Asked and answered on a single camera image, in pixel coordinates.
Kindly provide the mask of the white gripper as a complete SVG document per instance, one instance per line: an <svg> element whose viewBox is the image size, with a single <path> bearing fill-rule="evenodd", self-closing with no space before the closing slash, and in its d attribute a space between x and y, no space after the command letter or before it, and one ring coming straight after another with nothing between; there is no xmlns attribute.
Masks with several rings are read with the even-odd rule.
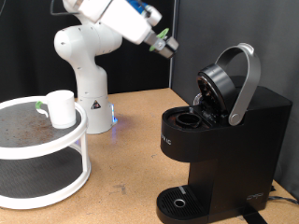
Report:
<svg viewBox="0 0 299 224"><path fill-rule="evenodd" d="M126 0L112 0L100 22L132 43L139 45L144 40L150 51L160 51L165 46L164 40L151 31L147 21Z"/></svg>

